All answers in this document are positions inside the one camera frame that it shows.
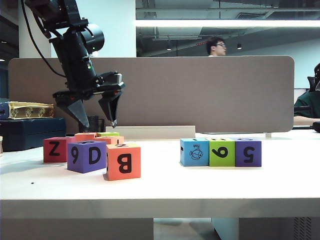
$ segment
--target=floor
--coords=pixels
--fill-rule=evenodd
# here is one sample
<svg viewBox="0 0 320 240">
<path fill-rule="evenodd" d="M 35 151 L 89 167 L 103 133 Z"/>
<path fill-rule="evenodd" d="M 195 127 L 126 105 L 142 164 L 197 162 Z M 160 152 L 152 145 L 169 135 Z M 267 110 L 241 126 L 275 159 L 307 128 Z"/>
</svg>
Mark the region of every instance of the floor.
<svg viewBox="0 0 320 240">
<path fill-rule="evenodd" d="M 210 218 L 154 218 L 154 240 L 221 240 Z"/>
</svg>

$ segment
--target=eyeglasses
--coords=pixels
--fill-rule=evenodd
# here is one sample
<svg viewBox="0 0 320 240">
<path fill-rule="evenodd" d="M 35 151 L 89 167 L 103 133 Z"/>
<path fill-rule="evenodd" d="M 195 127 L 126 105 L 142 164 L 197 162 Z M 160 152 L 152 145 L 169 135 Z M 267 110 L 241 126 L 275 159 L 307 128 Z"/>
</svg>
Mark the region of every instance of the eyeglasses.
<svg viewBox="0 0 320 240">
<path fill-rule="evenodd" d="M 220 45 L 220 46 L 223 47 L 223 48 L 226 48 L 226 47 L 227 47 L 224 43 L 219 43 L 219 44 L 217 44 L 217 46 L 218 46 L 218 45 Z"/>
</svg>

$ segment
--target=blue block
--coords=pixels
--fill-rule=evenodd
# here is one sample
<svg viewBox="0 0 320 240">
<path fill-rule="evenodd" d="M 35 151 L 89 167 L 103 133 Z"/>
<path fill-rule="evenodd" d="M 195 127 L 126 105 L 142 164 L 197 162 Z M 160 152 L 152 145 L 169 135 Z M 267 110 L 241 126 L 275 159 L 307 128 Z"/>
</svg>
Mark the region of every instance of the blue block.
<svg viewBox="0 0 320 240">
<path fill-rule="evenodd" d="M 79 141 L 68 143 L 67 169 L 88 173 L 107 167 L 105 141 Z"/>
<path fill-rule="evenodd" d="M 183 166 L 208 166 L 209 141 L 204 137 L 181 138 L 180 162 Z"/>
</svg>

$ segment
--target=orange block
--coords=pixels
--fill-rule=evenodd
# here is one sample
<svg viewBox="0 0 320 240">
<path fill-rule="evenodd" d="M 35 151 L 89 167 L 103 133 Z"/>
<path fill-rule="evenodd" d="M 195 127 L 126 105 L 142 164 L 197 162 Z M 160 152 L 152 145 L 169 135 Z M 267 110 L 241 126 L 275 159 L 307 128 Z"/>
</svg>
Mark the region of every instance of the orange block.
<svg viewBox="0 0 320 240">
<path fill-rule="evenodd" d="M 124 136 L 97 136 L 94 141 L 105 141 L 106 144 L 123 144 L 125 142 Z"/>
<path fill-rule="evenodd" d="M 77 142 L 82 142 L 86 140 L 93 140 L 96 136 L 96 132 L 79 132 L 76 133 L 75 135 L 75 141 Z"/>
<path fill-rule="evenodd" d="M 141 176 L 141 148 L 134 143 L 106 145 L 106 174 L 109 181 Z"/>
</svg>

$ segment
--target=white table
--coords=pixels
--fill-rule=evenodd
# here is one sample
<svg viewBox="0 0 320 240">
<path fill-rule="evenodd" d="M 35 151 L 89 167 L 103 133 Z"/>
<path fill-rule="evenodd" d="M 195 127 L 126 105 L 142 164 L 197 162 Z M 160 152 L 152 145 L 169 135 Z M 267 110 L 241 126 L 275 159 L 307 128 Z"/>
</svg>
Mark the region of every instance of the white table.
<svg viewBox="0 0 320 240">
<path fill-rule="evenodd" d="M 42 147 L 5 152 L 1 219 L 320 217 L 320 133 L 222 136 L 260 139 L 262 167 L 183 167 L 178 139 L 137 141 L 141 178 L 116 181 L 105 169 L 83 174 L 43 163 Z"/>
</svg>

